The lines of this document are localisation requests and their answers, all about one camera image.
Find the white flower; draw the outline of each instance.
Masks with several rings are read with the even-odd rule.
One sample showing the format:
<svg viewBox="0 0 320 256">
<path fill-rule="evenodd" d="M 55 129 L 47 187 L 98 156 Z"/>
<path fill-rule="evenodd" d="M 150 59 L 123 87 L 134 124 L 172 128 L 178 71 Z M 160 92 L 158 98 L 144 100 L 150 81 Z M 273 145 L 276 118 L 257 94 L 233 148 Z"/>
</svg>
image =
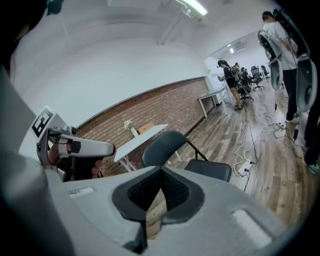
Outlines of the white flower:
<svg viewBox="0 0 320 256">
<path fill-rule="evenodd" d="M 123 128 L 125 130 L 131 130 L 132 127 L 133 127 L 133 125 L 132 125 L 131 119 L 124 121 Z"/>
</svg>

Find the brick wall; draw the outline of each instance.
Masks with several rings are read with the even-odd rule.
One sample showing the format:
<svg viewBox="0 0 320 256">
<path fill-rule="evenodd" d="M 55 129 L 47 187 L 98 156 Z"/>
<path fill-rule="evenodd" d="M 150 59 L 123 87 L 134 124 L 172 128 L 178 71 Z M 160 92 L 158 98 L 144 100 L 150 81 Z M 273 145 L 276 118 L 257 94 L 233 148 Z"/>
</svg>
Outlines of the brick wall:
<svg viewBox="0 0 320 256">
<path fill-rule="evenodd" d="M 77 130 L 77 136 L 85 139 L 113 143 L 120 147 L 134 136 L 124 130 L 124 121 L 132 119 L 135 129 L 153 122 L 154 125 L 168 124 L 167 130 L 186 134 L 204 117 L 198 98 L 207 91 L 204 78 L 173 83 L 128 99 L 89 120 Z M 203 100 L 208 112 L 213 108 L 211 98 Z M 142 154 L 155 136 L 136 148 L 129 155 L 136 169 L 143 167 Z M 105 157 L 101 172 L 104 176 L 125 173 L 126 169 L 114 163 L 115 156 Z"/>
</svg>

